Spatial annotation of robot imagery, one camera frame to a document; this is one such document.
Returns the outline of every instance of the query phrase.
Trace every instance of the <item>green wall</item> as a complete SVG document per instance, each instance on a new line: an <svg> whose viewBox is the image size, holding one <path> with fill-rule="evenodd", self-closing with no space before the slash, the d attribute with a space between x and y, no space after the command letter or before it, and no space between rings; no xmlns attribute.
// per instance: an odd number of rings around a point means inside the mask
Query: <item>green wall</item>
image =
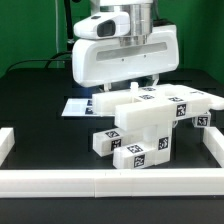
<svg viewBox="0 0 224 224"><path fill-rule="evenodd" d="M55 2L59 13L57 47ZM90 13L89 0L71 1L71 5L74 22ZM205 70L224 83L224 1L159 0L159 10L161 17L177 25L179 67ZM63 0L1 0L0 18L0 76L17 61L47 59L57 50L66 50Z"/></svg>

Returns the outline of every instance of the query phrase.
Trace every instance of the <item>black table surface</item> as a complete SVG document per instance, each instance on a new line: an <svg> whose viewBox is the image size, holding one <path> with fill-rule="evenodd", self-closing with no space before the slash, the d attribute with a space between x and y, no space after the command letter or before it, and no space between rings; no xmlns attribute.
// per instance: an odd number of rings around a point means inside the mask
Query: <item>black table surface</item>
<svg viewBox="0 0 224 224"><path fill-rule="evenodd" d="M224 97L224 86L200 70L161 74L165 83ZM0 128L13 127L16 142L1 169L114 169L112 156L92 150L93 133L114 128L112 117L61 117L68 98L97 91L65 69L16 69L1 78ZM211 113L211 125L223 132L224 112ZM171 161L149 169L219 167L202 137L191 119L180 121ZM221 223L223 208L223 196L0 199L0 223Z"/></svg>

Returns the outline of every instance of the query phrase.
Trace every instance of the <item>white robot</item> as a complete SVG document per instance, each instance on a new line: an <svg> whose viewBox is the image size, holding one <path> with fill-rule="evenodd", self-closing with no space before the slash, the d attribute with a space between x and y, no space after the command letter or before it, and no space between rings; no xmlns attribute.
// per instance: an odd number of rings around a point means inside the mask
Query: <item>white robot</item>
<svg viewBox="0 0 224 224"><path fill-rule="evenodd" d="M153 26L153 0L101 0L100 12L75 24L81 39L73 48L74 79L84 87L138 77L153 86L94 94L92 110L115 116L117 129L96 133L93 149L114 154L119 169L145 168L170 160L172 128L193 118L195 127L210 124L210 109L223 110L224 99L186 86L156 85L158 74L179 63L176 26Z"/></svg>

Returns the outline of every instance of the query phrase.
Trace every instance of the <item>green background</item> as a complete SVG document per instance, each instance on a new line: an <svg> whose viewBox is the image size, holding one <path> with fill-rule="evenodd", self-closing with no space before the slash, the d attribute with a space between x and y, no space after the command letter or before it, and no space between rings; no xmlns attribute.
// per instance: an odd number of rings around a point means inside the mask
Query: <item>green background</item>
<svg viewBox="0 0 224 224"><path fill-rule="evenodd" d="M90 14L89 0L71 1L71 6L73 22ZM159 0L159 11L162 18L177 25L179 67L202 69L224 83L224 1ZM63 0L1 0L0 18L0 77L13 63L48 59L57 51L66 50Z"/></svg>

